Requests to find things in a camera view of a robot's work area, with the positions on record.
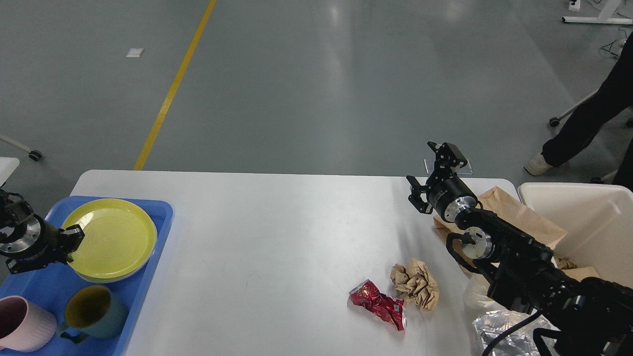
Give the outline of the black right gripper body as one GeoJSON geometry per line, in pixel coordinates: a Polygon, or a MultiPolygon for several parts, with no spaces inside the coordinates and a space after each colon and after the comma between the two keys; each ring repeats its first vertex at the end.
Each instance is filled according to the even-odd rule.
{"type": "Polygon", "coordinates": [[[454,223],[456,217],[468,208],[477,207],[477,196],[450,168],[439,168],[427,179],[422,188],[427,200],[421,202],[420,212],[437,214],[448,223],[454,223]]]}

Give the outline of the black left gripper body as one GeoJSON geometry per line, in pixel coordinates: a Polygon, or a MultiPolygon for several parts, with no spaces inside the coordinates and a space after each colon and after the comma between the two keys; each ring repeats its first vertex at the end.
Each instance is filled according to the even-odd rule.
{"type": "Polygon", "coordinates": [[[65,255],[59,250],[61,230],[39,216],[16,226],[2,226],[0,231],[1,255],[9,265],[65,261],[65,255]]]}

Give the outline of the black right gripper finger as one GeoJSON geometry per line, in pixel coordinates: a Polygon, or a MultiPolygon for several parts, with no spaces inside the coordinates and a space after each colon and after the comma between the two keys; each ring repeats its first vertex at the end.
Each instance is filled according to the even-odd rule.
{"type": "Polygon", "coordinates": [[[468,160],[463,153],[452,143],[438,144],[428,141],[427,146],[434,152],[433,172],[448,171],[458,172],[468,166],[468,160]]]}
{"type": "Polygon", "coordinates": [[[407,176],[407,181],[410,184],[409,202],[419,213],[430,214],[430,203],[423,200],[423,196],[429,191],[429,187],[420,184],[414,176],[407,176]]]}

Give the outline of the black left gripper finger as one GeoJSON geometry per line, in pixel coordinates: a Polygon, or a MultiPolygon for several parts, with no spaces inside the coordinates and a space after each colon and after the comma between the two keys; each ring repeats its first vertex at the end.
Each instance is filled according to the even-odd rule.
{"type": "Polygon", "coordinates": [[[71,225],[66,229],[59,230],[58,252],[61,262],[72,262],[72,253],[76,252],[85,237],[81,225],[71,225]]]}
{"type": "Polygon", "coordinates": [[[7,270],[11,274],[32,272],[35,270],[46,268],[50,264],[57,263],[59,261],[43,258],[33,260],[17,260],[8,258],[6,260],[7,270]]]}

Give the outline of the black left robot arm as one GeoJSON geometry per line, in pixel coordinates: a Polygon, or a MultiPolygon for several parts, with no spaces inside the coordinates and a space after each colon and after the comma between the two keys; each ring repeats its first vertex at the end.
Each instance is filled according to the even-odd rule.
{"type": "Polygon", "coordinates": [[[11,274],[57,262],[68,265],[85,237],[79,225],[57,228],[35,214],[20,194],[5,190],[1,191],[0,227],[0,252],[11,274]]]}

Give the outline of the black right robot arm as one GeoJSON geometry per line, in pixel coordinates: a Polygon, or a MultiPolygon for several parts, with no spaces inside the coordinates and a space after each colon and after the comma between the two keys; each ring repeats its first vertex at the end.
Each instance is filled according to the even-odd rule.
{"type": "Polygon", "coordinates": [[[482,208],[457,171],[468,161],[451,143],[428,142],[434,170],[424,185],[414,176],[409,202],[423,214],[436,211],[460,233],[449,233],[446,250],[453,259],[488,281],[488,297],[528,317],[493,339],[487,356],[510,334],[545,317],[552,329],[536,328],[532,338],[541,356],[555,341],[561,356],[630,356],[633,351],[631,288],[598,277],[576,281],[552,262],[552,249],[494,212],[482,208]]]}

